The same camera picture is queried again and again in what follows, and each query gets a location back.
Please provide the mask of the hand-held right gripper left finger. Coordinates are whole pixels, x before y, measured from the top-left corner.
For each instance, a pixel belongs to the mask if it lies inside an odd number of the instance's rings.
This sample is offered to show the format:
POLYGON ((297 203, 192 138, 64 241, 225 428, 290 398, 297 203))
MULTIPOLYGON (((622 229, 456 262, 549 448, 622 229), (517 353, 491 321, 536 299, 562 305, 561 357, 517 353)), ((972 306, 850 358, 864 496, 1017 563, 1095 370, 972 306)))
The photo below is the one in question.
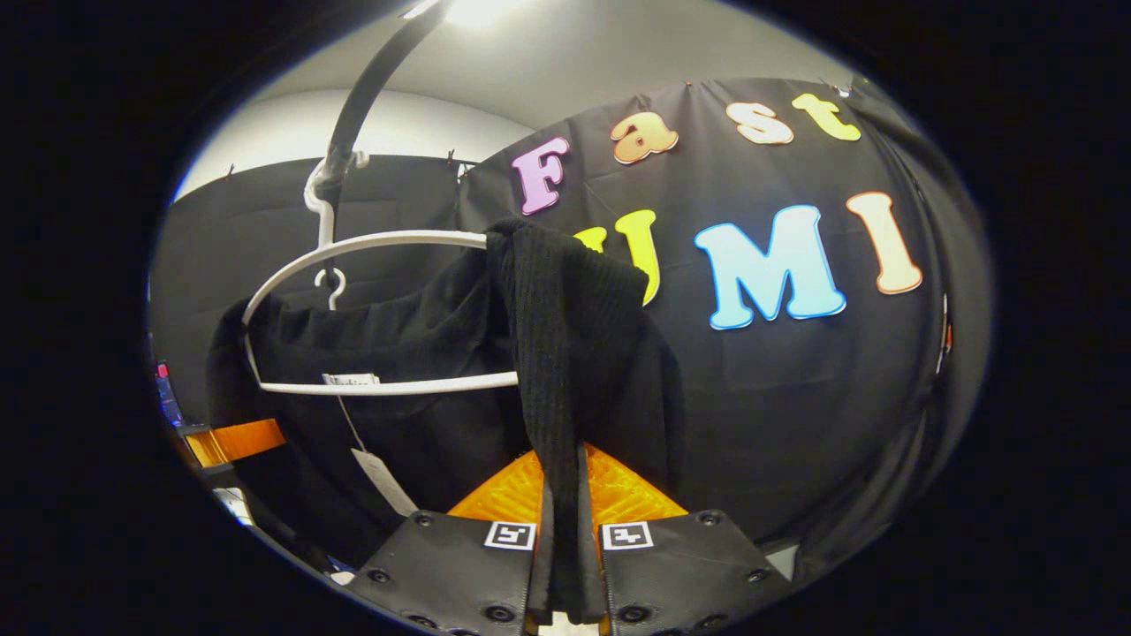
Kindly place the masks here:
POLYGON ((549 485, 525 452, 449 512, 412 512, 348 592, 441 635, 524 635, 549 600, 555 539, 549 485))

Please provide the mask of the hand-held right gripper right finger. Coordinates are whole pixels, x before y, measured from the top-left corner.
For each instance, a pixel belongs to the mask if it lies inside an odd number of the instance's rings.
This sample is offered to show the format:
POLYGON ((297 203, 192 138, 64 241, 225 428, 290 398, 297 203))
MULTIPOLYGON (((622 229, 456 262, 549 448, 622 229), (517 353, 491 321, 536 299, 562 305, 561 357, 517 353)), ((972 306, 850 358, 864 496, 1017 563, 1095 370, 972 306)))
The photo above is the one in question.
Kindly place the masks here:
POLYGON ((601 635, 711 635, 792 591, 726 512, 683 510, 593 444, 579 476, 582 607, 601 635))

